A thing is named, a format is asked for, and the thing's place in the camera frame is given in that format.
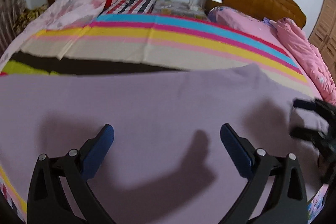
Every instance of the pink comforter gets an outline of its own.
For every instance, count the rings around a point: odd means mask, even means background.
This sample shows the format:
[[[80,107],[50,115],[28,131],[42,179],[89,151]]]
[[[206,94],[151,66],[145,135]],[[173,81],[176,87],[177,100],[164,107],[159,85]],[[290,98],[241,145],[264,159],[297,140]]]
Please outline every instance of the pink comforter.
[[[270,21],[278,31],[281,44],[295,57],[318,88],[322,98],[336,105],[336,87],[319,50],[310,44],[305,33],[289,18]]]

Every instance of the blue stripe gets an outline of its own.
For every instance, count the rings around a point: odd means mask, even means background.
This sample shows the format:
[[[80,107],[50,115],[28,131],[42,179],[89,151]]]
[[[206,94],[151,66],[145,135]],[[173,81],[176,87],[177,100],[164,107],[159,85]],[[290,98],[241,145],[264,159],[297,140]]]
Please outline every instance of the blue stripe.
[[[141,23],[156,23],[156,24],[162,24],[162,25],[169,25],[169,26],[176,26],[176,27],[182,27],[186,29],[192,29],[197,30],[201,32],[206,32],[214,35],[218,35],[221,37],[226,37],[229,39],[232,39],[234,41],[238,41],[241,43],[244,43],[246,45],[255,47],[259,50],[262,50],[263,52],[267,52],[283,61],[285,61],[288,64],[291,64],[295,68],[297,68],[294,61],[284,55],[281,52],[278,52],[277,50],[257,41],[250,37],[246,37],[244,35],[225,30],[213,25],[203,24],[198,21],[192,21],[192,20],[184,20],[180,18],[174,18],[174,17],[164,17],[164,16],[158,16],[158,15],[132,15],[132,14],[109,14],[109,15],[100,15],[95,19],[97,22],[108,22],[108,21],[115,21],[115,22],[141,22]]]

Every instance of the red white and black striped fabric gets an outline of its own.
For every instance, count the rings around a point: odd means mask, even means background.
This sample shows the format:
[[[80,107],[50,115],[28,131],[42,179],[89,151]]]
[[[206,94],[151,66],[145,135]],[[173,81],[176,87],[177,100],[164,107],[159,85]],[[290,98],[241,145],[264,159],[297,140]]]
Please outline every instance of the red white and black striped fabric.
[[[2,178],[0,178],[0,195],[2,194],[5,199],[7,200],[8,204],[11,206],[11,208],[13,209],[14,213],[17,214],[17,216],[23,221],[23,223],[25,223],[24,218],[22,216],[22,214],[20,213],[20,211],[17,209],[16,205],[14,204],[11,196],[9,195],[9,193],[7,192],[7,188],[4,184],[4,181],[2,180]]]
[[[107,14],[148,14],[155,0],[117,0],[103,15]]]

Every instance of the blue gripper pad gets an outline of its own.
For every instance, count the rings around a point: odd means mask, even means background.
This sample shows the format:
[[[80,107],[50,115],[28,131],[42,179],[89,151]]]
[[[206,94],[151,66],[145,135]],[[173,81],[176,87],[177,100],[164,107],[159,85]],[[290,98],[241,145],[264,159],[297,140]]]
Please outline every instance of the blue gripper pad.
[[[103,162],[114,140],[113,127],[106,124],[97,137],[98,139],[82,162],[82,178],[84,181],[92,179]]]
[[[252,172],[253,160],[240,143],[239,139],[241,138],[228,123],[222,125],[220,129],[220,139],[240,176],[248,180],[252,179],[254,175]]]

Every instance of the pink bedding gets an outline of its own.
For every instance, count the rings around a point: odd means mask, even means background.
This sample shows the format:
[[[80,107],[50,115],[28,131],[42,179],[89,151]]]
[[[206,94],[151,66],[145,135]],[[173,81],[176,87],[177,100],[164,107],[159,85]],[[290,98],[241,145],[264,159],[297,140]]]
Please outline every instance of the pink bedding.
[[[0,58],[0,71],[14,52],[33,34],[43,29],[58,30],[86,24],[103,11],[105,3],[106,0],[56,0],[9,45]]]
[[[277,36],[277,30],[271,25],[267,25],[263,21],[259,21],[253,17],[245,15],[230,7],[220,6],[212,9],[208,15],[208,18],[220,25],[231,27],[232,29],[239,30],[244,33],[248,33],[252,36],[259,37],[262,40],[272,43],[278,47],[281,47],[288,56],[295,62],[302,74],[306,77],[314,96],[321,99],[320,92],[316,88],[313,81],[308,77],[305,70],[297,62],[292,53],[288,51],[284,45],[280,43]]]
[[[296,58],[312,79],[322,98],[336,105],[336,87],[331,74],[322,60],[319,50],[307,40],[305,33],[289,18],[271,21],[278,31],[283,46]]]

